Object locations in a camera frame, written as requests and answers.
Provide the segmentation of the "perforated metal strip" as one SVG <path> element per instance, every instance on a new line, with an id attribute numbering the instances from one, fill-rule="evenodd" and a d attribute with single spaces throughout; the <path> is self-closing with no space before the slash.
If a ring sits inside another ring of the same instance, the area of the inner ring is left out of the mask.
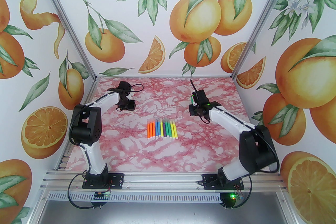
<path id="1" fill-rule="evenodd" d="M 71 191 L 73 202 L 159 202 L 159 203 L 219 203 L 219 193 L 178 193 L 178 192 L 111 192 L 110 200 L 93 200 L 95 192 Z"/>

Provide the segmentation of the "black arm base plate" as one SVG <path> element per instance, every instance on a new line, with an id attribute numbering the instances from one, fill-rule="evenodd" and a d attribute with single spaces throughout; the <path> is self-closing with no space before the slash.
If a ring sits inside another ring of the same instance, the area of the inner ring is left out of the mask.
<path id="1" fill-rule="evenodd" d="M 89 174 L 84 177 L 83 189 L 122 189 L 123 173 Z"/>
<path id="2" fill-rule="evenodd" d="M 215 173 L 202 174 L 202 180 L 198 181 L 205 190 L 244 190 L 242 178 L 237 178 L 232 181 L 224 180 L 222 183 Z"/>

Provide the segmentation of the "aluminium frame rail with slots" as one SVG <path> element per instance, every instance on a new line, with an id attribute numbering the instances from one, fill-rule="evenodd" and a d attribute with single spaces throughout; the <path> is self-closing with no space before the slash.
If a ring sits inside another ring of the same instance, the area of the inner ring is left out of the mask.
<path id="1" fill-rule="evenodd" d="M 40 189 L 66 190 L 78 171 L 48 170 L 40 184 Z M 197 192 L 204 191 L 198 184 L 202 172 L 124 172 L 121 190 L 127 192 Z M 256 173 L 243 178 L 244 191 L 250 188 L 254 192 L 287 191 L 280 174 Z"/>

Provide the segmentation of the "aluminium frame post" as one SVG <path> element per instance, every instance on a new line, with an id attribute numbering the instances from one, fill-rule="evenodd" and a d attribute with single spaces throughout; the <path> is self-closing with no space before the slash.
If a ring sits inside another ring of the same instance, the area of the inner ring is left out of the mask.
<path id="1" fill-rule="evenodd" d="M 74 31 L 74 28 L 72 27 L 72 24 L 66 14 L 66 11 L 61 3 L 60 0 L 51 0 L 55 10 L 57 11 L 57 14 L 66 30 L 66 32 L 68 33 L 72 44 L 74 45 L 74 47 L 76 48 L 80 58 L 83 60 L 83 64 L 86 67 L 86 69 L 88 70 L 88 73 L 90 75 L 90 77 L 96 81 L 97 80 L 97 75 L 94 71 L 94 69 L 92 68 L 91 63 L 89 62 L 82 46 L 81 43 L 79 41 L 79 38 L 77 37 L 76 32 Z"/>
<path id="2" fill-rule="evenodd" d="M 239 60 L 237 61 L 237 64 L 231 74 L 231 78 L 233 81 L 235 81 L 236 77 L 238 76 L 238 73 L 247 58 L 248 54 L 251 52 L 253 45 L 256 43 L 257 38 L 261 30 L 263 29 L 265 22 L 267 21 L 275 3 L 277 0 L 267 0 L 265 3 L 265 6 L 257 20 L 257 23 L 255 27 L 253 28 L 253 31 L 247 40 L 247 44 L 245 45 L 245 48 L 242 51 L 241 56 L 239 57 Z"/>

